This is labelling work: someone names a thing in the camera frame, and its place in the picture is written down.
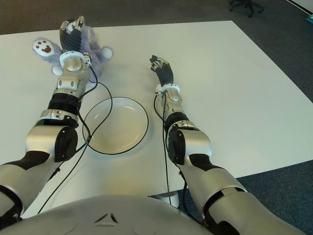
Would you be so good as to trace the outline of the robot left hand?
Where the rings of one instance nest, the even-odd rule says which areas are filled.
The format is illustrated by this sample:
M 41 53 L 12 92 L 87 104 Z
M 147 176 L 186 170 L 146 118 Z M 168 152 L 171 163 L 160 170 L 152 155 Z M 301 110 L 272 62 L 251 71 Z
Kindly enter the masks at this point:
M 74 27 L 70 27 L 72 29 L 71 32 L 67 31 L 68 26 L 71 23 L 75 23 Z M 60 30 L 59 30 L 59 37 L 61 47 L 64 51 L 77 51 L 80 52 L 81 50 L 81 43 L 82 43 L 82 28 L 85 24 L 85 17 L 79 16 L 75 21 L 63 21 Z

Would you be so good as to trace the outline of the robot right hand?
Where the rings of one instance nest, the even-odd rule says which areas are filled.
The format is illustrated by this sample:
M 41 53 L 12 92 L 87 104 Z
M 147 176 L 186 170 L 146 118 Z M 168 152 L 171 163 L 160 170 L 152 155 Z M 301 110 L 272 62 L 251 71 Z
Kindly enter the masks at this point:
M 168 61 L 155 55 L 152 55 L 149 60 L 150 69 L 157 75 L 161 86 L 174 83 L 173 71 Z

